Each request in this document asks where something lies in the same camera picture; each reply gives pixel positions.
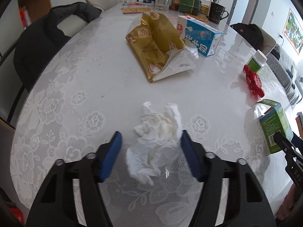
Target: red mesh bag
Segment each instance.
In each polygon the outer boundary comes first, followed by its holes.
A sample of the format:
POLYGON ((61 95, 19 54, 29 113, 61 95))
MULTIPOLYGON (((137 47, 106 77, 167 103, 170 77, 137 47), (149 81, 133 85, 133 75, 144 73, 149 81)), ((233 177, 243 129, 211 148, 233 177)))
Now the red mesh bag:
POLYGON ((255 99, 260 100, 264 97, 265 93, 262 90, 262 83, 257 73, 252 72, 248 65, 245 65, 243 72, 246 74, 246 82, 250 89, 250 93, 255 99))

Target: framed picture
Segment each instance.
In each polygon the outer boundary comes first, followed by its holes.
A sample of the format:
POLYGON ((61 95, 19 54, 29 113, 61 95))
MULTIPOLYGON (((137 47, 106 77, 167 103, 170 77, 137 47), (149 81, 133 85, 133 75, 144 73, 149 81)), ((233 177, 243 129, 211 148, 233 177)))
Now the framed picture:
POLYGON ((283 34, 294 47, 297 54, 300 54, 303 48, 303 30, 291 9, 289 9, 283 34))

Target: wooden coaster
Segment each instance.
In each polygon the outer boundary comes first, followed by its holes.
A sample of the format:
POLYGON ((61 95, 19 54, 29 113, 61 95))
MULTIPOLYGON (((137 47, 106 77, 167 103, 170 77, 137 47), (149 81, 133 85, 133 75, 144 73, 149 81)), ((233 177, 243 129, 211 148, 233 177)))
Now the wooden coaster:
POLYGON ((148 12, 150 10, 151 9, 148 8, 148 7, 132 7, 132 8, 126 7, 126 8, 123 9, 123 13, 124 14, 127 14, 127 13, 144 13, 144 12, 148 12))
POLYGON ((189 13, 186 13, 185 15, 193 17, 194 19, 197 19, 197 20, 202 21, 202 22, 208 22, 208 19, 205 18, 202 15, 195 16, 195 15, 192 15, 192 14, 189 14, 189 13))

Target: white jar lid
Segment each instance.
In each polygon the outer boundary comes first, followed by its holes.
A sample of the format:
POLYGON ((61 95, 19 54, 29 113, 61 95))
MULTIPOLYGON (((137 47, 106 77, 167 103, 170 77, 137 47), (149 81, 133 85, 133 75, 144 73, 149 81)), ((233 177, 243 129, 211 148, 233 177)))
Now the white jar lid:
POLYGON ((265 62, 267 61, 267 57, 266 57, 260 50, 257 50, 257 52, 255 53, 255 57, 256 57, 257 60, 260 61, 263 65, 264 65, 265 62))

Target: screw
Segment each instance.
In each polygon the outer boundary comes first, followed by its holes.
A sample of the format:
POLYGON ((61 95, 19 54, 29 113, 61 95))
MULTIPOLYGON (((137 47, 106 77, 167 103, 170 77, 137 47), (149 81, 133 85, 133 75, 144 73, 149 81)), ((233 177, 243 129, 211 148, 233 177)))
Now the screw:
POLYGON ((89 153, 86 157, 88 159, 94 159, 96 157, 96 154, 95 153, 89 153))
POLYGON ((246 164, 247 164, 247 162, 246 162, 245 159, 238 159, 238 163, 239 163, 240 165, 246 165, 246 164))
POLYGON ((205 156, 206 156, 207 158, 209 158, 209 159, 213 159, 213 158, 216 157, 216 155, 215 155, 214 153, 212 153, 212 152, 207 152, 207 153, 205 154, 205 156))
POLYGON ((58 159, 58 160, 56 160, 55 164, 56 164, 56 166, 61 166, 64 164, 64 160, 58 159))

